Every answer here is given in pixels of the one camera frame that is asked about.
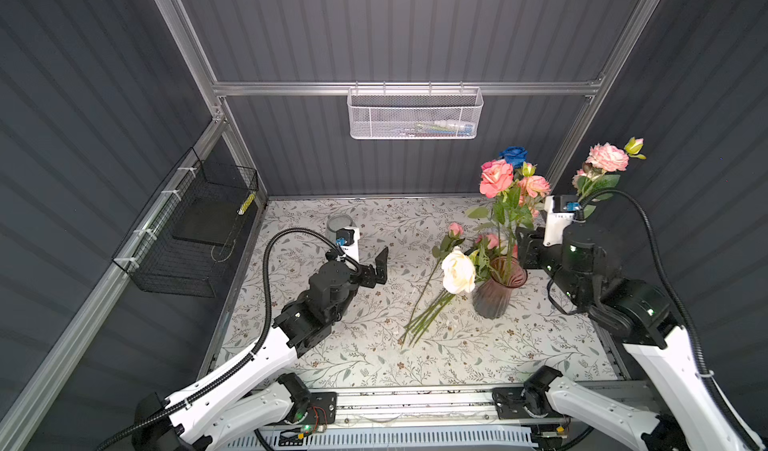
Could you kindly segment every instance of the leaf pattern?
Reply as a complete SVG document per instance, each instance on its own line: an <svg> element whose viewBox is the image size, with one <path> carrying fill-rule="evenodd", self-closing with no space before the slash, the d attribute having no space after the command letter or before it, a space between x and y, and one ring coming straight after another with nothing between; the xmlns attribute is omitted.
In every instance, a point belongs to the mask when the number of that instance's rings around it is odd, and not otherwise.
<svg viewBox="0 0 768 451"><path fill-rule="evenodd" d="M289 369L308 387L518 382L545 364L572 379L616 379L591 321L584 315L562 316L549 303L548 278L542 271L529 273L528 282L512 294L503 317L480 317L471 298L459 296L413 349L400 346L402 326L435 263L432 247L452 222L472 229L476 221L466 216L466 210L487 204L485 198L270 201L217 364L261 332L261 260L270 238L293 226L324 231L328 217L341 212L360 227L361 263L373 263L389 246L389 281L372 290L360 288L331 335ZM308 288L307 280L323 262L325 250L312 237L289 235L273 249L273 315ZM441 283L438 269L419 309L441 291ZM552 294L571 309L560 291Z"/></svg>

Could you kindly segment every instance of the gray corrugated wall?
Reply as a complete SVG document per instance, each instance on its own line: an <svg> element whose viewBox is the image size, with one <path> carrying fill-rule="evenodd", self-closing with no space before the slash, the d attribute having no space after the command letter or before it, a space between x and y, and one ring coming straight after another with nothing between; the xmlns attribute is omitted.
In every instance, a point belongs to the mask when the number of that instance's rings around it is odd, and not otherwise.
<svg viewBox="0 0 768 451"><path fill-rule="evenodd" d="M598 77L638 0L182 0L219 81ZM546 172L581 97L486 97L472 140L350 138L344 100L230 97L271 196L474 193L531 146Z"/></svg>
<svg viewBox="0 0 768 451"><path fill-rule="evenodd" d="M718 383L763 433L766 83L768 0L664 0L559 187L590 144L647 140L648 160L631 162L620 187L648 210ZM634 211L614 198L594 216L624 237L628 273L658 282Z"/></svg>
<svg viewBox="0 0 768 451"><path fill-rule="evenodd" d="M152 0L0 0L0 55L2 415L210 114ZM30 449L54 421L93 446L140 393L193 377L215 308L128 290Z"/></svg>

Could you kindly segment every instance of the black mesh basket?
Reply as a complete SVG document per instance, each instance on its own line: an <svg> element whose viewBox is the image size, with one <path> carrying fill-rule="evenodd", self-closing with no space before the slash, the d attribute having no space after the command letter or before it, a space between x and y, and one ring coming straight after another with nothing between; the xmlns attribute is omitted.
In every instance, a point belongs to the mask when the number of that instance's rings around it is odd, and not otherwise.
<svg viewBox="0 0 768 451"><path fill-rule="evenodd" d="M253 168L198 161L175 192L165 192L150 224L132 231L140 238L131 257L113 261L142 291L226 294L256 219L257 191Z"/></svg>

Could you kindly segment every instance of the clear glass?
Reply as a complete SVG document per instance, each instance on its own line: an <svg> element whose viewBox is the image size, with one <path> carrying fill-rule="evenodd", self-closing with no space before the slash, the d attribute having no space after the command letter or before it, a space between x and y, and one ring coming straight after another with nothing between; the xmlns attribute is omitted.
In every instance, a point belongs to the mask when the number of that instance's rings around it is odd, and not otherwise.
<svg viewBox="0 0 768 451"><path fill-rule="evenodd" d="M491 262L491 266L498 270L504 269L506 259L505 256L497 257ZM500 283L492 277L472 293L472 306L480 316L492 320L504 316L512 290L521 287L528 280L528 272L520 266L518 260L512 260L512 276L508 283Z"/></svg>
<svg viewBox="0 0 768 451"><path fill-rule="evenodd" d="M326 236L328 239L336 242L336 232L342 227L354 227L355 222L349 215L331 215L328 217L328 224L326 225Z"/></svg>

